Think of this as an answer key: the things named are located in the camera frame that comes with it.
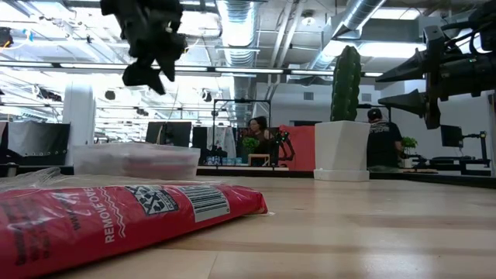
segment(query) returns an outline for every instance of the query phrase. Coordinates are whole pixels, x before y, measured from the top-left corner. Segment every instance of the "ceiling light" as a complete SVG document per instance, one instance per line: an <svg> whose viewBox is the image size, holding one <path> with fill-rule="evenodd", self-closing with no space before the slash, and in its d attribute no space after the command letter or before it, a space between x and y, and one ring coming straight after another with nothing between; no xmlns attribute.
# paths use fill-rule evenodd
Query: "ceiling light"
<svg viewBox="0 0 496 279"><path fill-rule="evenodd" d="M333 72L332 71L291 70L291 74L332 76Z"/></svg>
<svg viewBox="0 0 496 279"><path fill-rule="evenodd" d="M52 64L41 63L41 62L0 61L0 66L3 66L3 67L52 67Z"/></svg>
<svg viewBox="0 0 496 279"><path fill-rule="evenodd" d="M376 78L376 77L380 77L382 75L382 73L365 73L365 76L366 77L373 77L373 78Z"/></svg>
<svg viewBox="0 0 496 279"><path fill-rule="evenodd" d="M420 43L364 43L358 52L365 57L410 58L415 55L415 49L425 50Z"/></svg>
<svg viewBox="0 0 496 279"><path fill-rule="evenodd" d="M244 47L244 46L216 46L215 50L243 50L243 51L253 51L260 52L260 48L257 47Z"/></svg>
<svg viewBox="0 0 496 279"><path fill-rule="evenodd" d="M238 67L217 67L215 71L221 73L249 73L249 74L282 74L283 70L278 69L256 69Z"/></svg>
<svg viewBox="0 0 496 279"><path fill-rule="evenodd" d="M303 18L301 24L303 24L304 26L313 25L315 23L315 19L313 18L313 13L314 11L310 9L303 11L303 13L301 14L301 17Z"/></svg>
<svg viewBox="0 0 496 279"><path fill-rule="evenodd" d="M337 57L341 55L343 52L343 49L346 46L354 47L354 43L344 43L341 41L337 40L331 40L327 45L325 45L324 49L322 50L322 54L325 54L328 57Z"/></svg>
<svg viewBox="0 0 496 279"><path fill-rule="evenodd" d="M301 24L303 24L304 26L311 26L314 23L315 23L315 19L312 17L303 18L303 20L301 21Z"/></svg>
<svg viewBox="0 0 496 279"><path fill-rule="evenodd" d="M107 90L105 92L105 98L110 101L115 100L115 92L113 90Z"/></svg>
<svg viewBox="0 0 496 279"><path fill-rule="evenodd" d="M372 19L417 19L425 9L413 8L380 8L372 16Z"/></svg>
<svg viewBox="0 0 496 279"><path fill-rule="evenodd" d="M44 105L44 104L16 104L16 103L5 104L4 103L2 105L3 106L20 107L20 108L42 108L42 107L46 107L46 105Z"/></svg>
<svg viewBox="0 0 496 279"><path fill-rule="evenodd" d="M207 71L207 67L176 66L176 71Z"/></svg>
<svg viewBox="0 0 496 279"><path fill-rule="evenodd" d="M77 69L113 69L113 70L124 70L126 69L129 65L125 64L69 64L69 63L62 63L60 64L61 67L69 67L69 68L77 68Z"/></svg>

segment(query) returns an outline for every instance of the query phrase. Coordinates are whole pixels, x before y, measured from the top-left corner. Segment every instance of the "cactus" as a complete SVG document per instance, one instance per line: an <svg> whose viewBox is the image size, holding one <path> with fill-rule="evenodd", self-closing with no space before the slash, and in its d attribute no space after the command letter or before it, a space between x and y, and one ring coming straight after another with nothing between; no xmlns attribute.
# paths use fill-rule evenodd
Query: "cactus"
<svg viewBox="0 0 496 279"><path fill-rule="evenodd" d="M361 74L360 54L355 47L346 46L334 68L331 121L355 121Z"/></svg>

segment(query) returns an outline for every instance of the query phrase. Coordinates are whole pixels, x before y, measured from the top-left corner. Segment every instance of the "barcode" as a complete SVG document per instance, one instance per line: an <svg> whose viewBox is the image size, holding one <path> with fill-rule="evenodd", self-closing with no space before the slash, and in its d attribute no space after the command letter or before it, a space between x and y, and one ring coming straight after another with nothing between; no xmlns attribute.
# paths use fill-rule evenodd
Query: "barcode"
<svg viewBox="0 0 496 279"><path fill-rule="evenodd" d="M202 185L179 187L193 205L195 222L201 222L229 214L229 202L218 189Z"/></svg>

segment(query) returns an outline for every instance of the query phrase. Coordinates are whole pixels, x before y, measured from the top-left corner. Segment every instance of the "wooden table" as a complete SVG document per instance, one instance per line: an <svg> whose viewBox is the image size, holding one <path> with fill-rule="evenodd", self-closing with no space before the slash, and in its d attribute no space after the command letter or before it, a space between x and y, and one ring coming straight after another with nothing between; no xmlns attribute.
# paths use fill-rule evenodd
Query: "wooden table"
<svg viewBox="0 0 496 279"><path fill-rule="evenodd" d="M269 154L249 154L248 155L248 166L251 166L252 159L263 159L262 167L269 166L270 155Z"/></svg>
<svg viewBox="0 0 496 279"><path fill-rule="evenodd" d="M57 277L496 277L496 191L411 181L219 180L262 191L274 215L242 217Z"/></svg>

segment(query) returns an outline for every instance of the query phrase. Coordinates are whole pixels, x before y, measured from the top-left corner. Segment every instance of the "fluorescent light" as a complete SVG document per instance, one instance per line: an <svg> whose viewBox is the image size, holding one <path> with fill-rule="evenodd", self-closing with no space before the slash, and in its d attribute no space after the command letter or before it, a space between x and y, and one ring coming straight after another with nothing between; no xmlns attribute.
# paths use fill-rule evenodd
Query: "fluorescent light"
<svg viewBox="0 0 496 279"><path fill-rule="evenodd" d="M256 47L241 47L241 46L216 46L215 50L234 50L234 51L253 51L260 52L259 48Z"/></svg>
<svg viewBox="0 0 496 279"><path fill-rule="evenodd" d="M29 17L14 9L11 5L6 2L0 2L0 16L2 21L15 22L15 21L27 21Z"/></svg>
<svg viewBox="0 0 496 279"><path fill-rule="evenodd" d="M425 50L420 43L364 43L358 50L365 57L410 58L418 51Z"/></svg>
<svg viewBox="0 0 496 279"><path fill-rule="evenodd" d="M76 69L113 69L124 70L128 65L125 64L69 64L62 63L61 67L76 68Z"/></svg>
<svg viewBox="0 0 496 279"><path fill-rule="evenodd" d="M355 44L331 40L322 50L322 54L326 55L327 57L332 57L332 61L334 57L341 55L346 46L354 47Z"/></svg>
<svg viewBox="0 0 496 279"><path fill-rule="evenodd" d="M207 67L176 66L176 71L207 71Z"/></svg>
<svg viewBox="0 0 496 279"><path fill-rule="evenodd" d="M380 77L382 73L365 73L366 77Z"/></svg>
<svg viewBox="0 0 496 279"><path fill-rule="evenodd" d="M18 108L61 108L63 105L44 105L44 104L16 104L7 103L2 104L3 106L18 107Z"/></svg>
<svg viewBox="0 0 496 279"><path fill-rule="evenodd" d="M52 64L41 63L41 62L0 61L0 66L5 66L5 67L52 67Z"/></svg>
<svg viewBox="0 0 496 279"><path fill-rule="evenodd" d="M332 71L291 70L292 74L332 76Z"/></svg>
<svg viewBox="0 0 496 279"><path fill-rule="evenodd" d="M215 71L221 73L248 73L248 74L282 74L283 70L278 69L257 69L257 68L236 68L236 67L217 67Z"/></svg>
<svg viewBox="0 0 496 279"><path fill-rule="evenodd" d="M380 8L372 16L372 19L406 19L413 20L420 16L424 9L412 8Z"/></svg>

